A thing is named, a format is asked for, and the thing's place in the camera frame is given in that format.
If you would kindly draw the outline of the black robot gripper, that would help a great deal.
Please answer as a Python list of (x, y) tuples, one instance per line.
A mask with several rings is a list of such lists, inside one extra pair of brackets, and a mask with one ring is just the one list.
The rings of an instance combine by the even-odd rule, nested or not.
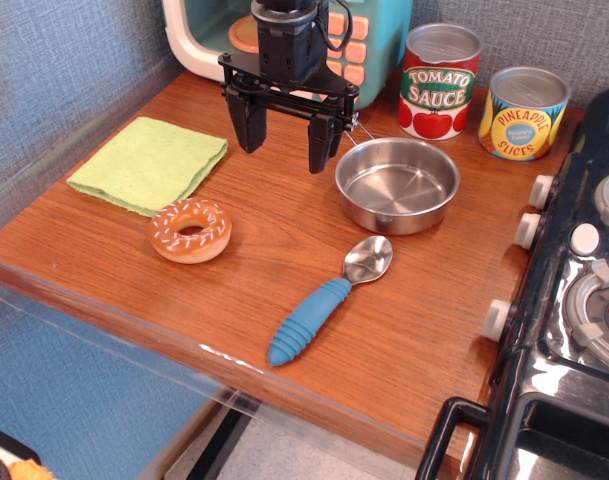
[[(258, 52), (221, 54), (218, 63), (224, 69), (224, 82), (230, 85), (239, 75), (247, 84), (256, 83), (269, 93), (325, 95), (339, 102), (340, 117), (353, 118), (359, 88), (327, 65), (328, 53), (344, 51), (353, 34), (348, 3), (341, 1), (339, 5), (345, 10), (346, 25), (344, 37), (335, 45), (330, 38), (327, 1), (253, 1), (251, 16), (257, 25)], [(227, 88), (225, 97), (240, 147), (246, 153), (255, 152), (267, 136), (267, 109), (253, 94)], [(343, 122), (335, 116), (318, 113), (310, 119), (311, 174), (323, 172), (337, 154), (343, 130)]]

